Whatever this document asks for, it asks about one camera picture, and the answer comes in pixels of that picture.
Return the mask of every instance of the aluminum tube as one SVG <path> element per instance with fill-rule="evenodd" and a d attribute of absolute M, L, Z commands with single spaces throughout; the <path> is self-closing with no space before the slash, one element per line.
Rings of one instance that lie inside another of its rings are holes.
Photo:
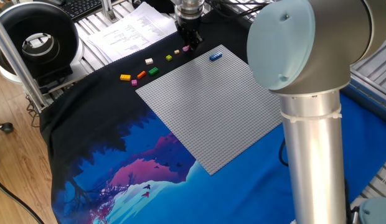
<path fill-rule="evenodd" d="M 339 91 L 280 100 L 297 224 L 346 224 Z"/>
<path fill-rule="evenodd" d="M 111 3 L 111 0 L 101 0 L 102 5 L 102 13 L 103 15 L 112 23 L 117 22 L 118 19 L 116 18 L 116 15 L 113 10 L 113 5 Z"/>
<path fill-rule="evenodd" d="M 35 103 L 37 109 L 41 112 L 45 107 L 48 106 L 48 103 L 45 101 L 45 98 L 40 92 L 38 85 L 31 76 L 30 71 L 27 69 L 23 59 L 19 55 L 19 52 L 16 50 L 16 47 L 14 46 L 11 38 L 7 34 L 1 21 L 0 49 L 7 58 L 7 61 L 13 68 L 16 75 L 23 83 L 24 87 L 26 88 L 27 94 L 31 97 L 31 100 Z"/>

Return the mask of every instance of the wire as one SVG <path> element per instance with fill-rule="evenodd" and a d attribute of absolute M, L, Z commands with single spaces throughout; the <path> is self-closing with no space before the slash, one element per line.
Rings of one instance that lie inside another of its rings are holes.
<path fill-rule="evenodd" d="M 283 139 L 283 142 L 281 142 L 280 149 L 279 149 L 279 160 L 283 165 L 288 167 L 288 163 L 283 160 L 283 156 L 282 156 L 283 149 L 285 148 L 285 146 L 286 146 L 286 139 Z"/>
<path fill-rule="evenodd" d="M 0 183 L 0 190 L 4 192 L 4 194 L 6 194 L 8 197 L 13 199 L 16 203 L 18 203 L 21 207 L 23 207 L 28 213 L 30 213 L 30 215 L 37 221 L 38 224 L 44 224 L 44 222 L 39 218 L 39 216 L 26 203 L 24 203 L 21 199 L 16 197 L 1 183 Z"/>
<path fill-rule="evenodd" d="M 210 0 L 210 1 L 214 3 L 229 4 L 229 5 L 260 5 L 265 3 L 265 2 L 227 2 L 227 1 L 220 1 L 220 0 Z"/>
<path fill-rule="evenodd" d="M 349 184 L 346 178 L 344 178 L 344 184 L 345 184 L 345 210 L 346 210 L 346 216 L 347 216 L 347 223 L 352 224 L 352 212 L 351 212 L 351 205 L 349 203 Z"/>
<path fill-rule="evenodd" d="M 270 4 L 270 2 L 261 2 L 261 3 L 258 2 L 258 3 L 256 3 L 257 6 L 253 7 L 252 9 L 249 9 L 249 10 L 242 12 L 242 13 L 239 13 L 237 15 L 229 16 L 229 15 L 224 14 L 220 9 L 218 9 L 214 3 L 220 4 L 220 5 L 228 5 L 228 4 L 229 5 L 243 5 L 243 4 L 247 4 L 247 3 L 224 2 L 224 1 L 219 1 L 219 0 L 205 0 L 205 2 L 207 4 L 209 4 L 219 15 L 226 17 L 226 18 L 229 18 L 229 19 L 237 19 L 239 17 L 247 16 L 253 12 L 257 12 L 257 11 L 263 9 L 265 6 Z"/>

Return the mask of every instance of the yellow lego brick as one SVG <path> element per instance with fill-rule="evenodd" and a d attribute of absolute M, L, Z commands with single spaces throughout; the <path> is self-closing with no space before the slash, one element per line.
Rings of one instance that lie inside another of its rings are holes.
<path fill-rule="evenodd" d="M 131 75 L 121 75 L 120 80 L 121 81 L 131 81 Z"/>

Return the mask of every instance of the black cloth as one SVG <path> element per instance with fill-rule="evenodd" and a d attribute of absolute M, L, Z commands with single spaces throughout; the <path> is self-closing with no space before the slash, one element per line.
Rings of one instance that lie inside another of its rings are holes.
<path fill-rule="evenodd" d="M 49 162 L 53 174 L 52 201 L 57 192 L 64 189 L 65 181 L 78 175 L 72 167 L 75 160 L 92 160 L 94 145 L 99 149 L 106 146 L 124 150 L 118 124 L 138 120 L 149 109 L 135 92 L 130 82 L 121 82 L 121 74 L 136 77 L 142 71 L 153 67 L 159 73 L 148 74 L 138 80 L 138 88 L 143 86 L 203 53 L 222 44 L 235 55 L 247 62 L 246 44 L 248 30 L 236 21 L 222 22 L 224 19 L 215 12 L 204 16 L 200 34 L 204 41 L 195 52 L 183 52 L 183 41 L 178 33 L 115 61 L 80 80 L 67 90 L 40 114 L 40 131 L 48 145 Z M 174 55 L 174 50 L 181 53 Z M 168 62 L 165 57 L 172 55 Z M 145 59 L 153 58 L 152 65 Z"/>

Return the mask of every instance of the metal frame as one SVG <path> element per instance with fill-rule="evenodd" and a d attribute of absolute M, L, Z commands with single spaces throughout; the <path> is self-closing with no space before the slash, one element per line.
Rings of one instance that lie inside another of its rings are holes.
<path fill-rule="evenodd" d="M 7 61 L 15 71 L 16 75 L 19 76 L 21 82 L 26 89 L 26 93 L 30 96 L 31 100 L 37 107 L 37 110 L 41 112 L 48 103 L 46 102 L 43 94 L 39 91 L 39 87 L 35 80 L 31 76 L 30 71 L 27 69 L 23 59 L 19 52 L 16 50 L 11 38 L 7 34 L 4 26 L 0 21 L 0 49 L 7 58 Z"/>

